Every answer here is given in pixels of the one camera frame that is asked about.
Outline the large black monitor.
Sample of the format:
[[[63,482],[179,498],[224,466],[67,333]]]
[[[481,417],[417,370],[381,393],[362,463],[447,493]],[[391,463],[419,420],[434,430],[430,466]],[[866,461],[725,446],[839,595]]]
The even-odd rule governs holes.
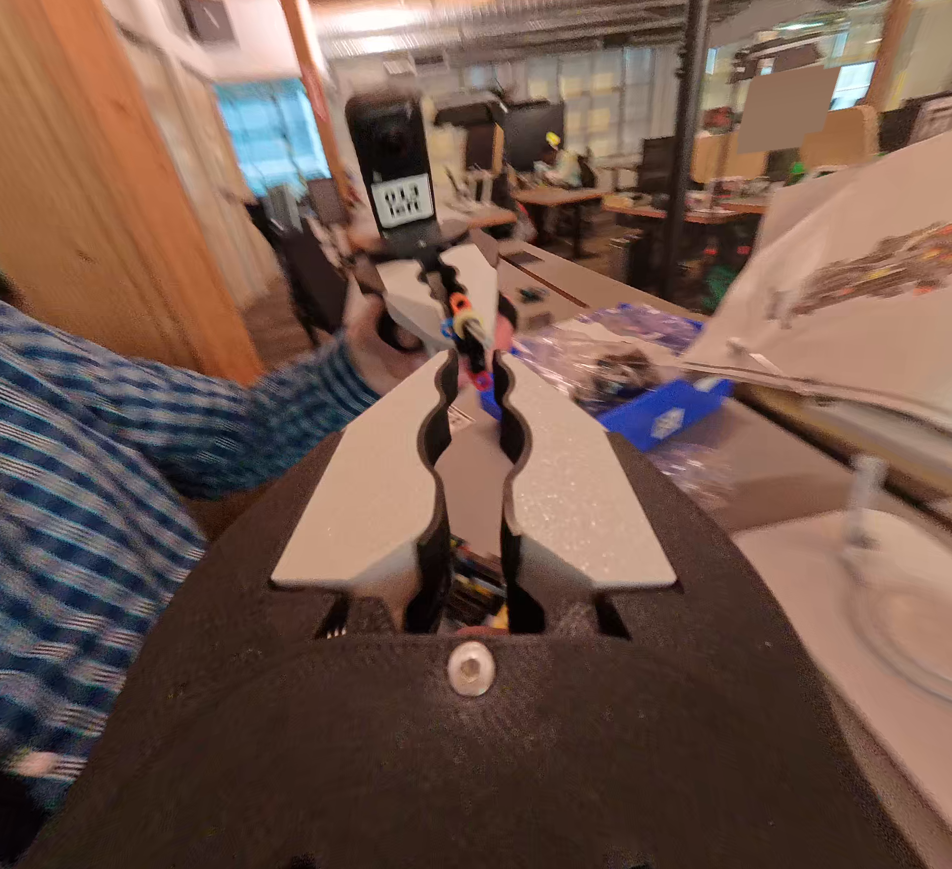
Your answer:
[[[526,101],[507,108],[502,122],[506,164],[531,173],[544,153],[565,141],[565,102]]]

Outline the small lego axle assembly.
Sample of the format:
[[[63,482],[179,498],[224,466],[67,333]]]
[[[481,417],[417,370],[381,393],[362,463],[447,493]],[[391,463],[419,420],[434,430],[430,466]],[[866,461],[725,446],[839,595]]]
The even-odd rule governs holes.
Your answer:
[[[442,337],[455,348],[470,385],[482,394],[493,386],[489,331],[466,294],[454,292],[447,303],[449,316],[441,324]]]

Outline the pile of clear parts bags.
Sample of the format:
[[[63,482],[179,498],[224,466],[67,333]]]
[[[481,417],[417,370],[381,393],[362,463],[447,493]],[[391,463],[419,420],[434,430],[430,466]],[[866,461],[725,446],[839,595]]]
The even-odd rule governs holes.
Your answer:
[[[512,353],[577,405],[595,413],[678,378],[678,360],[702,324],[647,305],[620,304],[519,335]]]

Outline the lego car chassis model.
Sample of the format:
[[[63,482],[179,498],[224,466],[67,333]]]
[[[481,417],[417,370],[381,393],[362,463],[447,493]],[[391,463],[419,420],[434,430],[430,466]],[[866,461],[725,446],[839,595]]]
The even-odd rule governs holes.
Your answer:
[[[467,633],[481,628],[487,634],[508,634],[506,580],[500,558],[475,551],[455,534],[450,536],[450,550],[453,573],[439,632]]]

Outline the white lego instruction book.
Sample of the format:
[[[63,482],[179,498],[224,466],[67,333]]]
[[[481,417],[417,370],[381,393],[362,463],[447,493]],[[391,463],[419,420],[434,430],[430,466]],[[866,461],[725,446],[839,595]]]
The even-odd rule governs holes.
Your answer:
[[[950,430],[951,134],[779,189],[685,368]]]

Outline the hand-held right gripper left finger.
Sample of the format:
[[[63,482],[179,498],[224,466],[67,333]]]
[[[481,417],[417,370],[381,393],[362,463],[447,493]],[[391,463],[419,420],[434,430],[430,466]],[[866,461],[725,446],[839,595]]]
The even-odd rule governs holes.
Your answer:
[[[350,423],[270,581],[375,599],[410,633],[432,633],[453,572],[436,463],[451,442],[458,355],[441,351]]]

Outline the black pole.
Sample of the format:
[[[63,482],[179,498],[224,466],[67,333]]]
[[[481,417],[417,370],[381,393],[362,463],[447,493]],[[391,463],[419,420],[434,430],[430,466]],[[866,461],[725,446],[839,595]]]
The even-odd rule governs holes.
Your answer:
[[[684,44],[676,105],[675,136],[668,204],[662,235],[660,297],[671,302],[679,268],[684,232],[686,194],[690,181],[699,103],[708,54],[708,17],[711,0],[686,0]]]

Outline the blue bin with label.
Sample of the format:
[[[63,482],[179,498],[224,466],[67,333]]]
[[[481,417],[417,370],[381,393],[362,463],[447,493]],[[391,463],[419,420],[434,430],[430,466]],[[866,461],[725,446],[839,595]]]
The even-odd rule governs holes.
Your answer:
[[[512,356],[513,342],[508,350]],[[622,435],[636,449],[646,453],[673,435],[714,415],[733,395],[734,383],[731,379],[719,375],[694,374],[684,368],[681,357],[678,365],[681,368],[678,378],[599,413],[569,400],[601,423],[606,431]]]

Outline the person's left hand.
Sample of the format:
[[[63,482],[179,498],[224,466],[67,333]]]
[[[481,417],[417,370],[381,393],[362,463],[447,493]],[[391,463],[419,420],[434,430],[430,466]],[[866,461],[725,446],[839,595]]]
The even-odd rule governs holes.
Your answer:
[[[422,339],[396,323],[387,327],[390,320],[384,300],[366,294],[345,330],[354,369],[381,397],[428,359]]]

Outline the black wall box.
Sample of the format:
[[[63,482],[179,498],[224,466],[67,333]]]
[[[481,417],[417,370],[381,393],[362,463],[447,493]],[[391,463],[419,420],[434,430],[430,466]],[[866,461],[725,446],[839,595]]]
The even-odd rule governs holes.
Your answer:
[[[203,46],[236,44],[232,19],[222,0],[176,0],[189,36]]]

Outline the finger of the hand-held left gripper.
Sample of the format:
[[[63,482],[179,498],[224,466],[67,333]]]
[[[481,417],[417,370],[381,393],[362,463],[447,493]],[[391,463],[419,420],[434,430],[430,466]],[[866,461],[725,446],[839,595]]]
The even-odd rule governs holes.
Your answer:
[[[499,299],[495,267],[475,244],[450,247],[440,253],[439,260],[441,277],[448,283],[445,287],[446,302],[454,292],[464,293],[470,298],[489,331],[492,351]]]
[[[453,348],[444,332],[445,304],[433,294],[419,262],[383,262],[378,275],[387,313],[404,334],[422,341],[430,356]]]

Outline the person's plaid shirt torso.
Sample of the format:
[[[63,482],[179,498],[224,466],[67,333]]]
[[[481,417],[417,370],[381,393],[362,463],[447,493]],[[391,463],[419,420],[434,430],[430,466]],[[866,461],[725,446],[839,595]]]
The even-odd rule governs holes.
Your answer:
[[[234,388],[129,360],[2,301],[2,810],[43,821],[205,551],[173,484]]]

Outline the clear plastic bag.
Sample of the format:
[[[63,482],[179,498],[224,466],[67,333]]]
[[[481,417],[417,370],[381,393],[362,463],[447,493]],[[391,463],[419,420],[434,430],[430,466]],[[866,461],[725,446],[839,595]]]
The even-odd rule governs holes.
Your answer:
[[[710,447],[667,443],[647,453],[649,461],[699,507],[723,508],[734,493],[730,464]]]

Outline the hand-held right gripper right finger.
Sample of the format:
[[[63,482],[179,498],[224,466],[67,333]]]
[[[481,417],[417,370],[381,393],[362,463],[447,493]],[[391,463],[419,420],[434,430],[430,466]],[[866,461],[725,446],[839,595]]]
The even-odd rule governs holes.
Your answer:
[[[677,575],[609,434],[512,354],[494,356],[508,629],[537,634],[575,604],[668,590]]]

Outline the wooden office desk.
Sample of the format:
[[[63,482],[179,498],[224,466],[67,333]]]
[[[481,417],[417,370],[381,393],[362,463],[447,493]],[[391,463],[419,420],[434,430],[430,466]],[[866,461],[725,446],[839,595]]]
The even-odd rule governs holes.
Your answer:
[[[536,244],[548,244],[549,238],[544,232],[544,217],[549,211],[568,211],[568,234],[571,245],[571,259],[578,260],[594,256],[585,247],[585,237],[589,226],[586,211],[601,211],[607,193],[593,187],[563,188],[552,185],[535,185],[517,190],[513,200],[526,211],[537,232]]]

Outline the person's left forearm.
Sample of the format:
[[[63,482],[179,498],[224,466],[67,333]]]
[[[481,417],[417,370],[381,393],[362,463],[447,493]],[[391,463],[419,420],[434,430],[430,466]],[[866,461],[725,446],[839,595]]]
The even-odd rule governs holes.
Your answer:
[[[256,489],[380,399],[351,363],[345,334],[251,387],[215,381],[187,413],[168,475],[187,497]]]

